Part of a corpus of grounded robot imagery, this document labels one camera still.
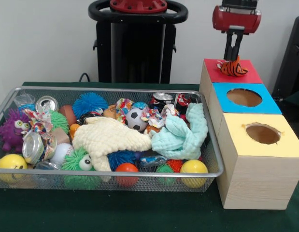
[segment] toy pile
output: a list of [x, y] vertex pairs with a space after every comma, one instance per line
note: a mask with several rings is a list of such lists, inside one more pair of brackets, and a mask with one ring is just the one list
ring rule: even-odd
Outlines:
[[[202, 103], [184, 94], [154, 93], [148, 103], [121, 98], [109, 105], [100, 95], [82, 94], [73, 105], [59, 106], [44, 96], [35, 102], [30, 94], [14, 100], [0, 127], [7, 152], [0, 168], [66, 171], [208, 173], [201, 162], [208, 132]], [[95, 189], [110, 176], [66, 175], [71, 189]], [[23, 174], [0, 174], [10, 186]], [[171, 186], [173, 177], [159, 177]], [[117, 176], [123, 187], [138, 177]], [[201, 188], [204, 178], [181, 178], [189, 188]]]

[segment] green table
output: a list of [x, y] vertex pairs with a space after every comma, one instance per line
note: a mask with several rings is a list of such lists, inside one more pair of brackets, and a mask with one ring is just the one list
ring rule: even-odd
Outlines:
[[[24, 83], [27, 86], [198, 90], [198, 85]], [[299, 184], [287, 210], [225, 210], [205, 193], [0, 189], [2, 231], [299, 231]]]

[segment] orange tiger toy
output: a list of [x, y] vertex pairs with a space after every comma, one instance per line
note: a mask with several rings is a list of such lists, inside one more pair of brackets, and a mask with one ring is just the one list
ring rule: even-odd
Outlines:
[[241, 67], [240, 56], [237, 57], [236, 61], [219, 61], [217, 67], [223, 74], [228, 76], [241, 77], [248, 73], [248, 69]]

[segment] yellow smiley ball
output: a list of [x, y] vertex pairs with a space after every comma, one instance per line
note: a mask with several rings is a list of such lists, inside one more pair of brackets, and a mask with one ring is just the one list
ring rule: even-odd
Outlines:
[[[180, 169], [181, 173], [208, 173], [207, 167], [199, 160], [193, 159], [185, 162]], [[207, 178], [181, 178], [189, 188], [198, 189], [205, 185]]]
[[[0, 159], [0, 168], [4, 169], [27, 169], [27, 163], [23, 157], [16, 154], [10, 154], [2, 157]], [[16, 183], [21, 178], [23, 178], [23, 174], [6, 174], [0, 173], [0, 180], [7, 183]]]

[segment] googly eye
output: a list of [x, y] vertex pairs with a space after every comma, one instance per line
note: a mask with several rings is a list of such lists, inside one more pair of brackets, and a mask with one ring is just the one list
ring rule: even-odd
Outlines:
[[22, 125], [23, 131], [28, 131], [29, 127], [30, 127], [29, 123], [23, 123], [23, 125]]
[[89, 155], [85, 155], [79, 162], [79, 166], [83, 171], [89, 171], [92, 169], [91, 158]]
[[14, 126], [17, 129], [22, 129], [23, 122], [21, 120], [15, 121]]

